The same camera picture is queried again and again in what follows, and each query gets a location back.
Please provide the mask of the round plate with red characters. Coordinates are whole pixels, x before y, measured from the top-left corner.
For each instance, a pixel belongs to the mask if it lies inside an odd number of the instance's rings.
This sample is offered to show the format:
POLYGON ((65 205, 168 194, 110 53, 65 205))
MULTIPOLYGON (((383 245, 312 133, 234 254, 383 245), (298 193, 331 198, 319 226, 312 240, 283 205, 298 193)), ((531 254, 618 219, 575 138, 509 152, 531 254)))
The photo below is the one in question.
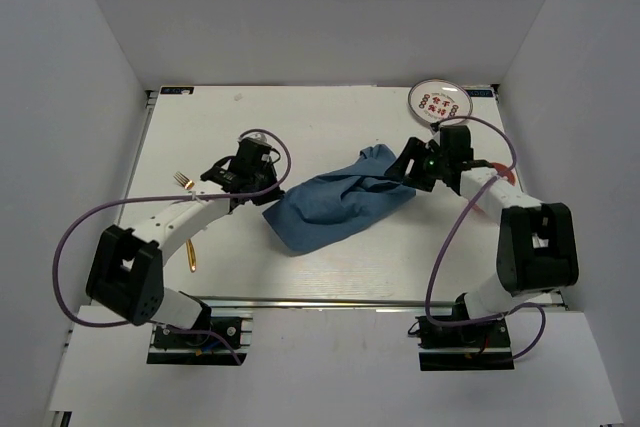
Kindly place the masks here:
POLYGON ((408 93, 410 113, 421 124, 432 123, 473 113, 473 101, 461 86, 440 79, 423 80, 408 93))

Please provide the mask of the blue cloth napkin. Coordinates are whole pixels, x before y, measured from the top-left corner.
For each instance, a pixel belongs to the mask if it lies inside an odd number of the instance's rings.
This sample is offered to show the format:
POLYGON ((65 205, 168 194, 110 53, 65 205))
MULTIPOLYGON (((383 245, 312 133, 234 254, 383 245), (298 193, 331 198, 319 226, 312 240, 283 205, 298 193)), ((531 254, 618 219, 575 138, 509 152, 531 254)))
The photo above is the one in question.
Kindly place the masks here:
POLYGON ((385 144, 366 147, 347 167, 290 189, 263 217, 284 246, 307 254, 360 233, 412 200, 413 188, 385 171, 396 160, 385 144))

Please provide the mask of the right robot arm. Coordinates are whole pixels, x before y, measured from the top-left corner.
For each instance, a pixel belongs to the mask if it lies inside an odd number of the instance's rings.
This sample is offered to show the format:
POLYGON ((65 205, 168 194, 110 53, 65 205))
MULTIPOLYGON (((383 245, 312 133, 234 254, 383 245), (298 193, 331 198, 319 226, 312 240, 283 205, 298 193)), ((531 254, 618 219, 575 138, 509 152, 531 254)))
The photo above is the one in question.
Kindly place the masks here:
POLYGON ((563 203, 544 203, 510 184, 504 171, 476 158, 468 127, 438 128, 429 142, 410 138, 387 178, 425 192, 443 183, 467 204, 452 229, 479 207, 498 228, 495 271, 455 301, 451 315, 426 320, 451 328, 461 344, 484 338, 489 322, 528 307, 533 298, 574 285, 579 277, 572 214, 563 203))

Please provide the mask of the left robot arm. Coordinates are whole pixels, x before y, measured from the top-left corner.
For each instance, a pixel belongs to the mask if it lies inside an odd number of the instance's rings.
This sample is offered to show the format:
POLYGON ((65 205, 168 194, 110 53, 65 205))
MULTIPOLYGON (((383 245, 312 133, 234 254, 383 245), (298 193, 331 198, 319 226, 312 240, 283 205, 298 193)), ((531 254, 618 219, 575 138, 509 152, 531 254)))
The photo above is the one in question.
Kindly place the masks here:
POLYGON ((147 322, 176 328, 188 345, 199 346, 211 334, 211 307, 164 286, 164 267, 187 240, 246 202, 256 206, 280 199, 284 191, 264 140, 245 137, 235 155, 201 174, 185 201, 125 228, 103 231, 86 284, 94 301, 140 326, 147 322))

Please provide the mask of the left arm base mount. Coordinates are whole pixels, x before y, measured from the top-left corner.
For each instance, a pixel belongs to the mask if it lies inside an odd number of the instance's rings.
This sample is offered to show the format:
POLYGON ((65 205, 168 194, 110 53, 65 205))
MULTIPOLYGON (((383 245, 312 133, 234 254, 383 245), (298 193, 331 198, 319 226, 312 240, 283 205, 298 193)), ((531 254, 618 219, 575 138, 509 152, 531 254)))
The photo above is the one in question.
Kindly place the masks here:
POLYGON ((253 315, 244 309, 214 310, 204 334, 178 333, 176 327, 154 326, 146 362, 149 365, 242 365, 249 352, 253 315))

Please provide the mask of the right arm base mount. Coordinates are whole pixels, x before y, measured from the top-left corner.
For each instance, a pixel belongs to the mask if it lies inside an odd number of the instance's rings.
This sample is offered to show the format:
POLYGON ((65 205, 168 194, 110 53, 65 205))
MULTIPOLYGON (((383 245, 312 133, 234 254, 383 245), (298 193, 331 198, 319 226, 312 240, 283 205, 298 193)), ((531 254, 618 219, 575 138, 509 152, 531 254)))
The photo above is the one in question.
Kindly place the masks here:
POLYGON ((423 372, 514 369, 511 340, 504 320, 467 327, 439 327, 421 316, 407 334, 418 340, 423 372))

